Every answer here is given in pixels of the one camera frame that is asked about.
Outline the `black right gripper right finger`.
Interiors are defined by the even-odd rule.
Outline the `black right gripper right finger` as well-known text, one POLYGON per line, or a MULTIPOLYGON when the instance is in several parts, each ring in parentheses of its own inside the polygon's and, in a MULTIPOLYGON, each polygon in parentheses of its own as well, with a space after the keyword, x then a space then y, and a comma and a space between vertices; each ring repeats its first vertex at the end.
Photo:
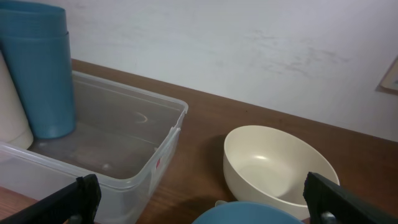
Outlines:
POLYGON ((307 174, 303 197, 310 214, 310 224, 397 224, 397 218, 366 203, 315 172, 307 174))

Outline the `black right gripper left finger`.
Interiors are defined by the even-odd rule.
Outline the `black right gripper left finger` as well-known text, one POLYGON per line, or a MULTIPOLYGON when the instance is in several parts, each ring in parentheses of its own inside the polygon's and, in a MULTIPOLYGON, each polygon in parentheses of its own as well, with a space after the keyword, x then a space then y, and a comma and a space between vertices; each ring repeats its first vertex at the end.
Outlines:
POLYGON ((1 220, 1 224, 94 224, 100 201, 97 176, 89 174, 1 220))

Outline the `cream cup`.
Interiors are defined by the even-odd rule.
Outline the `cream cup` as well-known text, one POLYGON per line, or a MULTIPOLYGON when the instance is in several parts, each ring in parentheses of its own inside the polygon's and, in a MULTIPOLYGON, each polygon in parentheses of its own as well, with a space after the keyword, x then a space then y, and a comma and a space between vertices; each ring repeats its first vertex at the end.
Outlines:
POLYGON ((1 142, 28 149, 33 141, 25 111, 1 54, 1 142))

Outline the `dark blue cup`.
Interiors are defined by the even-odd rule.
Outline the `dark blue cup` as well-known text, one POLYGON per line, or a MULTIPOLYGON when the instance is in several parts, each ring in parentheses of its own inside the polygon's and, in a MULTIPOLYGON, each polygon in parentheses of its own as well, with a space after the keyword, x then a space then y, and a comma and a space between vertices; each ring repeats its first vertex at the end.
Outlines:
POLYGON ((1 1, 1 35, 47 38, 68 33, 66 11, 25 1, 1 1))

